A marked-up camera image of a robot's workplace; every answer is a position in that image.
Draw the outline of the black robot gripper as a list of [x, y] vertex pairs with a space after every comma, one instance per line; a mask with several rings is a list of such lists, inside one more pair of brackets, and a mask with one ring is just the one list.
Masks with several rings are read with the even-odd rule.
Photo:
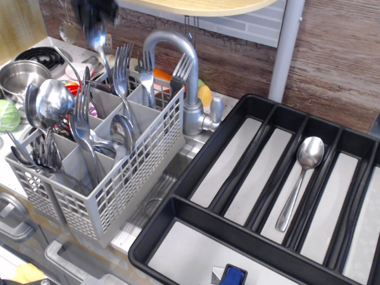
[[90, 28], [107, 21], [113, 26], [119, 24], [119, 6], [112, 0], [72, 0], [73, 12], [82, 28]]

